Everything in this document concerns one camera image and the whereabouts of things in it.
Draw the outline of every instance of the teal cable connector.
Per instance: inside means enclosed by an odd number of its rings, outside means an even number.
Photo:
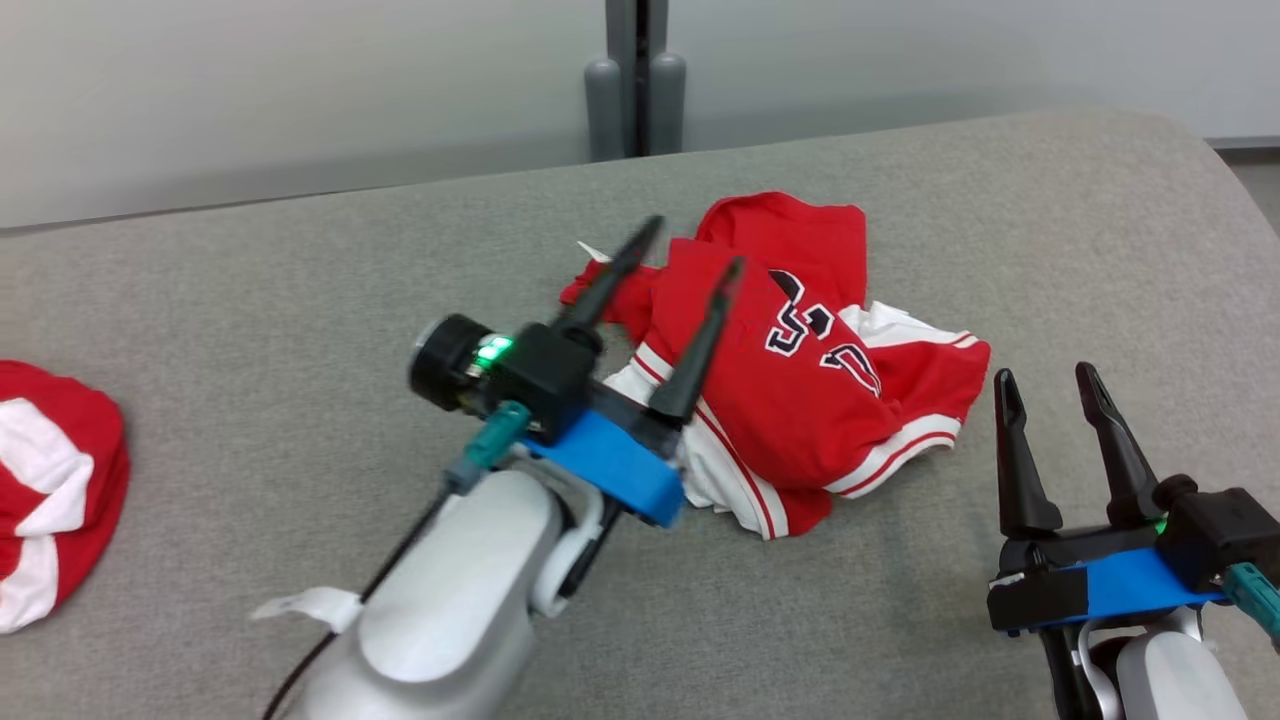
[[[467,443],[466,457],[486,470],[494,468],[526,429],[529,409],[513,400],[503,401]]]
[[[1252,562],[1236,562],[1226,569],[1222,592],[1245,615],[1262,626],[1280,650],[1280,592]]]

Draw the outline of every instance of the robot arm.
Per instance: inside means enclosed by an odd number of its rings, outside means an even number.
[[[1248,492],[1156,483],[1097,370],[1076,365],[1107,471],[1108,524],[1062,530],[1023,428],[1012,373],[996,374],[1000,529],[992,628],[1039,635],[1062,720],[1236,720],[1244,710],[1202,642],[1201,609],[1236,603],[1280,637],[1280,524]],[[1167,520],[1164,512],[1169,512]],[[1137,637],[1092,643],[1100,629]]]
[[[675,462],[732,302],[741,261],[671,378],[641,406],[591,380],[594,325],[657,237],[650,218],[550,324],[515,338],[451,315],[419,341],[415,392],[485,419],[445,471],[436,502],[273,700],[301,684],[288,717],[442,719],[497,712],[534,647],[530,614],[556,618],[622,512],[671,527],[684,502]],[[530,471],[512,469],[526,461]],[[563,492],[582,496],[577,516]],[[326,597],[340,591],[325,589]],[[303,610],[303,596],[268,612]],[[323,616],[323,612],[311,612]]]

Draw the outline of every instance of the gray table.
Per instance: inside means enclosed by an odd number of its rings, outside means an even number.
[[[1071,375],[1098,365],[1161,475],[1280,511],[1280,241],[1217,156],[1151,117],[1080,110],[177,213],[0,237],[0,354],[113,395],[134,470],[101,565],[0,637],[6,717],[247,717],[316,624],[273,596],[356,587],[476,427],[406,389],[410,343],[465,310],[545,316],[648,213],[691,233],[726,195],[868,217],[870,297],[968,328],[1012,366],[1068,524],[1102,465]],[[617,345],[608,364],[617,366]],[[690,511],[622,523],[538,625],[506,717],[1050,717],[1038,643],[993,633],[989,392],[951,452],[764,543]],[[1207,611],[1253,717],[1280,660]]]

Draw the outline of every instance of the white wall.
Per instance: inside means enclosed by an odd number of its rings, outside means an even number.
[[[596,0],[5,0],[0,227],[588,159]]]
[[[1030,110],[1280,136],[1276,0],[671,0],[685,149]]]

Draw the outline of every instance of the red and white jacket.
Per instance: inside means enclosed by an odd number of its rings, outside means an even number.
[[[859,497],[929,447],[951,447],[991,348],[865,304],[865,218],[769,192],[717,202],[666,268],[643,268],[607,320],[637,343],[605,380],[644,402],[701,323],[712,288],[748,259],[696,416],[685,495],[765,539],[808,532],[831,496]],[[572,302],[602,264],[564,290]]]
[[[0,360],[0,634],[49,615],[111,539],[129,477],[102,392]]]

